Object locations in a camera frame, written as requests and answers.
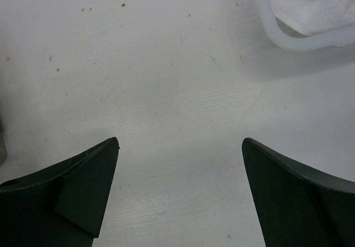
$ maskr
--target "white towel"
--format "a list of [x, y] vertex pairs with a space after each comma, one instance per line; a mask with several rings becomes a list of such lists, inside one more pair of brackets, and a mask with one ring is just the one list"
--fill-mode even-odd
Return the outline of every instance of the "white towel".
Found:
[[355, 0], [271, 0], [275, 16], [310, 36], [355, 23]]

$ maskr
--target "white table surface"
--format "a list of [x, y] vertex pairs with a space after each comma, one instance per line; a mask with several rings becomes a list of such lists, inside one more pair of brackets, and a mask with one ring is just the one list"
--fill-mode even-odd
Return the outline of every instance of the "white table surface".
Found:
[[279, 49], [253, 0], [0, 0], [0, 182], [116, 136], [94, 246], [265, 246], [241, 142], [355, 180], [354, 53]]

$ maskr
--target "translucent plastic container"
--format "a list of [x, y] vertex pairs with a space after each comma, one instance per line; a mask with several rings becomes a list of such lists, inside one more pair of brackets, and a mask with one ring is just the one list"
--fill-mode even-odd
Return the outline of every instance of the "translucent plastic container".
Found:
[[305, 37], [286, 25], [279, 25], [273, 14], [270, 0], [255, 0], [267, 36], [279, 47], [296, 52], [305, 52], [328, 46], [346, 46], [355, 43], [355, 24], [326, 33]]

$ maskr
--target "plastic bin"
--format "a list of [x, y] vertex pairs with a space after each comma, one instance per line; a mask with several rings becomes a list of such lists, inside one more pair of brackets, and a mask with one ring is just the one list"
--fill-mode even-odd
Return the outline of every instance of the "plastic bin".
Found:
[[305, 52], [329, 46], [346, 46], [355, 43], [355, 24], [314, 36], [295, 36], [285, 33], [273, 14], [270, 0], [255, 0], [267, 36], [279, 47], [296, 52]]

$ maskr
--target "dark object at edge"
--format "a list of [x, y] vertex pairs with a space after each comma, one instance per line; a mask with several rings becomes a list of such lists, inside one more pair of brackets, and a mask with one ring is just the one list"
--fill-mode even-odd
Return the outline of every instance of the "dark object at edge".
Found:
[[355, 246], [355, 183], [285, 157], [253, 139], [242, 145], [267, 247]]
[[100, 233], [119, 145], [108, 139], [0, 185], [0, 245], [90, 247]]

